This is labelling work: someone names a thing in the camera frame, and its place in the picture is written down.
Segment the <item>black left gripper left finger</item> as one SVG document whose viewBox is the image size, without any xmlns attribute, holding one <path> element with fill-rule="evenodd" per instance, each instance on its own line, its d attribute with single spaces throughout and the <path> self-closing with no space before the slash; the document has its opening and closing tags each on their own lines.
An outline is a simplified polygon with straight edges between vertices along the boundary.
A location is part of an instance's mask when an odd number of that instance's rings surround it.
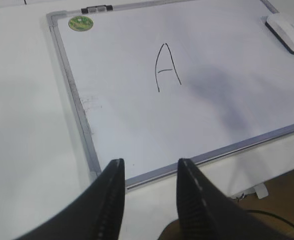
<svg viewBox="0 0 294 240">
<path fill-rule="evenodd" d="M 125 164 L 109 162 L 94 182 L 60 213 L 22 240 L 116 240 L 125 205 Z"/>
</svg>

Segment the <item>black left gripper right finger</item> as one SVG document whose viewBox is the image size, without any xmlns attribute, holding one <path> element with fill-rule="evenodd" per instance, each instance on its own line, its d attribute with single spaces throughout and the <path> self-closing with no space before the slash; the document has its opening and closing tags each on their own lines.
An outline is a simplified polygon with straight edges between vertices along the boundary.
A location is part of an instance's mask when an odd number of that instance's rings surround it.
<svg viewBox="0 0 294 240">
<path fill-rule="evenodd" d="M 287 240 L 226 197 L 192 160 L 177 168 L 176 204 L 186 240 Z"/>
</svg>

